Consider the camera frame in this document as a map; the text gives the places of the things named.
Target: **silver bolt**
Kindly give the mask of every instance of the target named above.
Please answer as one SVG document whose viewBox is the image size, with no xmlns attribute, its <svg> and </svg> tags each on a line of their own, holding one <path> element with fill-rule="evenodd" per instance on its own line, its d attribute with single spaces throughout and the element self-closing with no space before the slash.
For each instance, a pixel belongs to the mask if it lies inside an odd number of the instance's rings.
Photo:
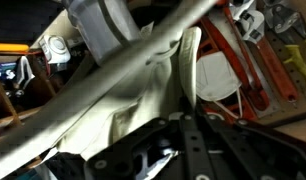
<svg viewBox="0 0 306 180">
<path fill-rule="evenodd" d="M 215 120 L 215 119 L 216 119 L 216 116 L 215 116 L 215 115 L 210 115 L 209 118 L 210 118 L 211 120 Z"/>
<path fill-rule="evenodd" d="M 6 91 L 5 94 L 6 94 L 7 97 L 11 97 L 12 96 L 12 92 L 11 91 Z"/>
<path fill-rule="evenodd" d="M 276 29 L 281 29 L 282 28 L 282 24 L 278 24 L 275 26 Z"/>
<path fill-rule="evenodd" d="M 100 160 L 100 161 L 97 161 L 94 166 L 96 169 L 103 169 L 106 167 L 106 165 L 107 165 L 107 162 L 105 160 Z"/>
<path fill-rule="evenodd" d="M 294 23 L 294 21 L 292 19 L 290 19 L 287 23 L 288 23 L 288 25 L 292 25 Z"/>
<path fill-rule="evenodd" d="M 261 180 L 275 180 L 275 178 L 268 176 L 268 175 L 264 175 L 261 177 Z"/>
<path fill-rule="evenodd" d="M 160 124 L 160 125 L 164 125 L 165 123 L 166 123 L 166 122 L 163 121 L 163 120 L 160 120 L 160 121 L 159 121 L 159 124 Z"/>
<path fill-rule="evenodd" d="M 210 178 L 204 174 L 199 174 L 196 176 L 195 180 L 210 180 Z"/>
<path fill-rule="evenodd" d="M 242 120 L 238 120 L 237 122 L 238 122 L 240 125 L 242 125 L 242 126 L 245 126 L 245 125 L 247 125 L 247 123 L 248 123 L 246 120 L 243 120 L 243 119 L 242 119 Z"/>
<path fill-rule="evenodd" d="M 185 120 L 192 120 L 192 117 L 191 117 L 190 115 L 186 115 L 186 116 L 184 117 L 184 119 L 185 119 Z"/>
<path fill-rule="evenodd" d="M 21 96 L 23 96 L 24 95 L 24 91 L 23 90 L 17 90 L 16 92 L 15 92 L 15 96 L 16 97 L 21 97 Z"/>
<path fill-rule="evenodd" d="M 299 13 L 295 13 L 292 18 L 296 20 L 299 17 L 300 17 L 300 14 Z"/>
<path fill-rule="evenodd" d="M 281 6 L 278 6 L 277 8 L 275 8 L 276 12 L 280 12 L 282 10 Z"/>
</svg>

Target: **silver tube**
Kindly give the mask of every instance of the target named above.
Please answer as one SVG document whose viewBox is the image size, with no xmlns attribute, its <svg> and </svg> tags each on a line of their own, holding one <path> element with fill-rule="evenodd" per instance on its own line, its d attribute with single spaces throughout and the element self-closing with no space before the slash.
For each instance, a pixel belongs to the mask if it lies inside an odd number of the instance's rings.
<svg viewBox="0 0 306 180">
<path fill-rule="evenodd" d="M 1 140 L 0 179 L 53 146 L 61 138 L 54 136 L 53 131 L 62 131 L 64 134 L 67 128 L 59 130 L 60 125 L 73 126 L 76 121 L 68 121 L 70 117 L 93 104 L 130 71 L 141 67 L 151 55 L 159 52 L 161 44 L 169 44 L 179 33 L 182 34 L 215 2 L 183 0 L 179 8 L 147 40 L 112 57 L 102 69 L 52 99 L 27 124 Z"/>
</svg>

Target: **black bracket hole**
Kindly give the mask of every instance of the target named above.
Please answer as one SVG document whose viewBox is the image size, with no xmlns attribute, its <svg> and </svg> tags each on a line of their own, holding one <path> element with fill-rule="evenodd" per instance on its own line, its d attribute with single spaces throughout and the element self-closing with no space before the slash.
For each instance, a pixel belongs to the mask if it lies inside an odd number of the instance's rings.
<svg viewBox="0 0 306 180">
<path fill-rule="evenodd" d="M 124 162 L 118 163 L 115 166 L 115 170 L 118 171 L 118 172 L 125 172 L 128 169 L 129 169 L 129 166 L 126 163 L 124 163 Z"/>
<path fill-rule="evenodd" d="M 194 151 L 194 152 L 200 152 L 200 148 L 194 147 L 194 148 L 193 148 L 193 151 Z"/>
<path fill-rule="evenodd" d="M 241 151 L 242 151 L 242 152 L 246 152 L 246 149 L 245 149 L 245 148 L 241 148 Z"/>
<path fill-rule="evenodd" d="M 295 100 L 295 97 L 293 95 L 290 95 L 288 98 L 289 98 L 290 102 L 292 102 L 292 101 L 294 102 L 294 100 Z"/>
</svg>

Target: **wire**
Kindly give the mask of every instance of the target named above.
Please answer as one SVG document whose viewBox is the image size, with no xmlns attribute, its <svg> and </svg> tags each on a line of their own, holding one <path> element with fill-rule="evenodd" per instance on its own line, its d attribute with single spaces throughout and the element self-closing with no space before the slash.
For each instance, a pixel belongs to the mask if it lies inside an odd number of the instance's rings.
<svg viewBox="0 0 306 180">
<path fill-rule="evenodd" d="M 44 55 L 44 63 L 45 63 L 45 68 L 46 68 L 46 75 L 49 77 L 51 75 L 51 68 L 50 68 L 50 64 L 47 61 L 46 56 Z"/>
</svg>

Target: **white container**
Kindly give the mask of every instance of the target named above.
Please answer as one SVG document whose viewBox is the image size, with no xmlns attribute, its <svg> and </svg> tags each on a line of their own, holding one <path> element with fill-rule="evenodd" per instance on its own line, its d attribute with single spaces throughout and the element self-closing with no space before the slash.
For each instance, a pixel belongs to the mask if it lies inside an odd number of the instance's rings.
<svg viewBox="0 0 306 180">
<path fill-rule="evenodd" d="M 140 39 L 124 0 L 62 0 L 98 65 L 103 57 Z"/>
</svg>

